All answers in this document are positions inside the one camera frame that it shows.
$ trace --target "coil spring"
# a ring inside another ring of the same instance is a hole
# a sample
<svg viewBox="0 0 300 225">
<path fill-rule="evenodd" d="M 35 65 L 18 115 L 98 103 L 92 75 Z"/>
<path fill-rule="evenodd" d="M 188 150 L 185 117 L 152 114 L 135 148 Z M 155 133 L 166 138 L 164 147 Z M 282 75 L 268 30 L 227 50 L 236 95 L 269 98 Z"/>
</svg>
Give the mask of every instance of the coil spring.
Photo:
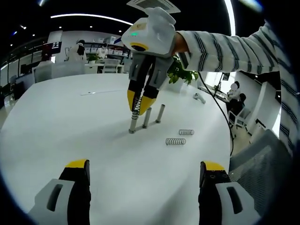
<svg viewBox="0 0 300 225">
<path fill-rule="evenodd" d="M 187 141 L 184 138 L 167 138 L 165 140 L 166 145 L 179 145 L 179 144 L 185 144 Z"/>
<path fill-rule="evenodd" d="M 178 131 L 178 133 L 180 135 L 193 135 L 195 132 L 194 130 L 184 130 L 184 129 L 181 129 Z"/>
<path fill-rule="evenodd" d="M 141 101 L 142 101 L 142 97 L 136 97 L 134 99 L 133 106 L 132 106 L 132 116 L 131 116 L 131 119 L 133 120 L 137 120 L 139 118 Z"/>
</svg>

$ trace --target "robotic gripper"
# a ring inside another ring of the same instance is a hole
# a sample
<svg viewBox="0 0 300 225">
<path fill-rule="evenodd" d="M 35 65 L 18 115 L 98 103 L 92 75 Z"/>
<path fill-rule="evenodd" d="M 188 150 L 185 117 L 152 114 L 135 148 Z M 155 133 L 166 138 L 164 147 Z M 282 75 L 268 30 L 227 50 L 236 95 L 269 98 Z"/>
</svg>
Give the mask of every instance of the robotic gripper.
<svg viewBox="0 0 300 225">
<path fill-rule="evenodd" d="M 160 7 L 147 8 L 145 13 L 148 17 L 136 21 L 121 38 L 124 45 L 133 51 L 127 97 L 130 110 L 138 111 L 139 115 L 143 115 L 155 102 L 158 89 L 173 63 L 175 44 L 176 21 L 173 17 Z"/>
</svg>

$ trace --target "green plant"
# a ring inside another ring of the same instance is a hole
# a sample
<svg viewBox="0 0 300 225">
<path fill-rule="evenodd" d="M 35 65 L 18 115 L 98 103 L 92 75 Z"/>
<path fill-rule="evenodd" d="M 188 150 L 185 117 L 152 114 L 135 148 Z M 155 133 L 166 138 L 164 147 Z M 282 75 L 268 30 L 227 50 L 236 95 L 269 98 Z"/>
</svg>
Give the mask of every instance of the green plant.
<svg viewBox="0 0 300 225">
<path fill-rule="evenodd" d="M 182 67 L 182 64 L 180 62 L 180 59 L 177 55 L 173 56 L 174 62 L 170 66 L 167 75 L 170 78 L 169 83 L 176 83 L 179 78 L 183 79 L 185 83 L 188 85 L 191 84 L 193 76 L 195 76 L 195 79 L 198 79 L 198 73 L 195 71 L 187 71 L 184 70 Z"/>
<path fill-rule="evenodd" d="M 88 57 L 88 61 L 97 61 L 100 57 L 97 54 L 90 54 Z"/>
</svg>

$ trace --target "metal peg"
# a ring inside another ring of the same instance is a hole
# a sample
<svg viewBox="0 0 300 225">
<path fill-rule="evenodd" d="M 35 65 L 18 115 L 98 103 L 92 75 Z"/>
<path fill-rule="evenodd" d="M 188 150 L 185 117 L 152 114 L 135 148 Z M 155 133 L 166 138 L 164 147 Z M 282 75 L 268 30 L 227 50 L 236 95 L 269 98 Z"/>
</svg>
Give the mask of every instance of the metal peg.
<svg viewBox="0 0 300 225">
<path fill-rule="evenodd" d="M 132 117 L 131 117 L 131 124 L 129 128 L 129 132 L 133 134 L 135 132 L 135 127 L 136 127 L 136 122 L 137 119 L 139 118 L 139 112 L 138 111 L 133 111 L 132 112 Z"/>
<path fill-rule="evenodd" d="M 157 119 L 155 121 L 156 123 L 160 123 L 161 122 L 161 117 L 163 116 L 164 109 L 165 109 L 165 105 L 162 104 L 161 107 L 160 107 L 159 113 L 158 113 L 158 117 L 157 117 Z"/>
<path fill-rule="evenodd" d="M 142 125 L 142 128 L 147 128 L 148 127 L 150 114 L 151 114 L 151 108 L 147 109 L 147 111 L 146 111 L 145 120 L 144 120 L 144 123 Z"/>
</svg>

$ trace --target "white table surface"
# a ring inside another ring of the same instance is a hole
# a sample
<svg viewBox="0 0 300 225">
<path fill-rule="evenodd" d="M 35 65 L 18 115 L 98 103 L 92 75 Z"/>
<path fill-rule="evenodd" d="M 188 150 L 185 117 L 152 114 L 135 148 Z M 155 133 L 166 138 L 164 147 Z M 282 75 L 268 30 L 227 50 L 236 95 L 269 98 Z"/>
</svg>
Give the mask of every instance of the white table surface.
<svg viewBox="0 0 300 225">
<path fill-rule="evenodd" d="M 227 123 L 211 96 L 202 104 L 192 98 L 199 90 L 184 85 L 180 94 L 160 91 L 150 123 L 165 104 L 161 124 L 129 134 L 128 83 L 124 74 L 69 76 L 36 83 L 19 99 L 0 132 L 0 166 L 25 212 L 67 163 L 87 158 L 91 225 L 198 224 L 200 162 L 228 170 Z M 166 146 L 179 129 L 195 134 Z"/>
</svg>

